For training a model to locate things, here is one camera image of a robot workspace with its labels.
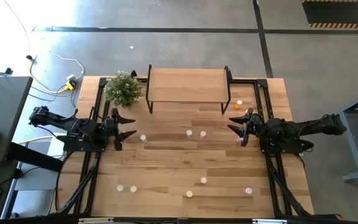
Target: black line on floor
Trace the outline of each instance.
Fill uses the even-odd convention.
[[[141,27],[38,27],[34,32],[177,32],[177,33],[226,33],[256,34],[258,29],[221,29],[221,28],[141,28]],[[358,30],[327,29],[264,29],[265,34],[358,34]]]
[[[264,25],[262,23],[262,16],[260,15],[259,3],[258,0],[253,0],[252,2],[254,3],[256,24],[258,25],[260,47],[262,48],[262,56],[264,58],[266,76],[267,78],[273,78],[272,65],[270,64],[269,52],[267,50],[266,36],[264,31]]]
[[[258,29],[225,29],[225,28],[143,28],[143,27],[38,27],[35,32],[176,32],[176,33],[225,33],[256,34]]]

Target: concrete floor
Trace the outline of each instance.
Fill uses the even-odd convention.
[[[35,26],[256,28],[251,0],[9,3],[27,30]],[[310,29],[298,0],[259,0],[259,4],[266,29]],[[85,66],[86,75],[113,75],[117,70],[133,69],[146,74],[151,63],[178,68],[228,65],[235,77],[266,77],[257,34],[55,32],[30,33],[30,38],[32,55],[38,55],[34,75],[51,89],[62,85],[69,74],[79,75],[80,68],[76,63],[48,55],[48,50],[78,59]],[[266,39],[273,75],[285,79],[295,121],[334,113],[357,97],[358,35],[270,34]],[[15,75],[27,75],[27,62],[23,59],[27,54],[23,30],[0,1],[0,67],[9,66]],[[27,124],[32,108],[39,105],[66,116],[73,112],[69,98],[50,103],[29,97],[15,141],[47,135]],[[315,144],[314,152],[305,155],[315,212],[339,213],[346,220],[358,221],[358,181],[345,184],[341,179],[342,174],[356,171],[345,136],[320,134],[307,139]],[[16,206],[15,212],[31,215],[26,213],[28,208]],[[44,212],[36,211],[33,215],[40,213]]]

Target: potted plant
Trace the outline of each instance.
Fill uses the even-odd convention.
[[[106,99],[117,106],[128,107],[142,95],[139,82],[127,72],[118,71],[117,77],[108,78],[104,86]]]

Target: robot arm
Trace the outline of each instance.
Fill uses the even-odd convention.
[[[298,154],[313,147],[312,142],[302,140],[300,136],[318,133],[341,135],[346,131],[339,115],[335,114],[300,123],[278,118],[271,118],[265,123],[258,114],[253,114],[252,109],[248,109],[244,116],[229,119],[243,125],[243,127],[228,125],[243,139],[241,146],[246,146],[249,134],[253,134],[269,143],[268,149],[272,153],[284,150]]]
[[[117,108],[111,110],[112,118],[102,118],[101,123],[91,119],[94,113],[92,108],[89,118],[76,118],[78,110],[73,116],[66,118],[49,112],[46,106],[35,107],[30,116],[30,123],[35,127],[52,125],[67,131],[66,136],[57,136],[57,139],[65,143],[65,151],[100,152],[103,151],[110,136],[115,136],[114,148],[122,150],[123,140],[136,131],[120,132],[119,124],[133,123],[135,120],[126,119],[119,115]]]

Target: wooden tabletop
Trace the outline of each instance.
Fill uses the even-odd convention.
[[[227,103],[225,69],[152,68],[149,101]]]
[[[88,117],[99,78],[84,77],[77,117]],[[268,79],[268,85],[275,117],[291,120],[283,79]],[[126,139],[123,151],[109,145],[103,152],[92,216],[273,217],[265,159],[257,138],[250,136],[248,146],[239,147],[237,136],[226,127],[232,124],[229,117],[241,116],[247,108],[257,111],[254,89],[233,84],[231,95],[232,103],[224,115],[219,105],[199,103],[155,103],[150,114],[144,96],[130,108],[118,107],[121,116],[136,119],[120,128],[137,132]],[[240,110],[234,109],[237,100],[243,101]],[[191,139],[186,136],[188,129],[193,131]],[[205,139],[199,138],[200,131],[206,131]],[[141,142],[141,134],[147,136],[147,143]],[[58,188],[60,206],[78,186],[83,156],[83,152],[73,153],[63,168]],[[289,189],[313,213],[301,161],[285,154],[283,163]],[[206,184],[201,183],[202,177],[207,178]],[[124,191],[118,192],[117,185],[123,185]],[[132,185],[137,186],[136,193],[130,192]],[[243,193],[247,187],[252,188],[251,195]],[[192,198],[186,197],[188,190],[193,192]],[[281,195],[279,200],[283,210]]]

